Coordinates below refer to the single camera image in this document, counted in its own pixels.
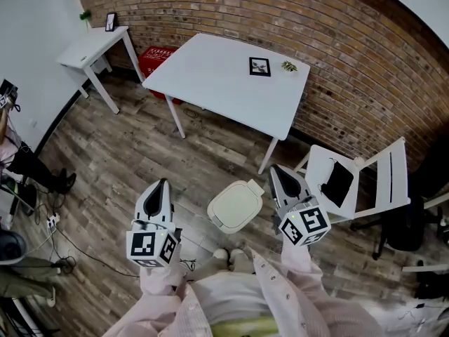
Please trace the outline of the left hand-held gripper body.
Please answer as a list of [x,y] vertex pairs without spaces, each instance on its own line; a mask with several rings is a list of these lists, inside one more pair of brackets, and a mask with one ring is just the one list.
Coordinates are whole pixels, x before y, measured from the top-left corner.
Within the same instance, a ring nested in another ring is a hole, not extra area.
[[126,232],[126,257],[145,268],[168,267],[180,243],[180,228],[173,222],[132,221]]

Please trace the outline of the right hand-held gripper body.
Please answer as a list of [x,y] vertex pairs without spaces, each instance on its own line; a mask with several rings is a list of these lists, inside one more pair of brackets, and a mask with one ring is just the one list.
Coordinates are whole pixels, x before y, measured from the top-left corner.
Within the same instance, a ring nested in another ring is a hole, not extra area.
[[326,210],[314,195],[281,199],[273,197],[275,212],[272,215],[276,236],[281,234],[294,246],[308,246],[318,242],[331,229]]

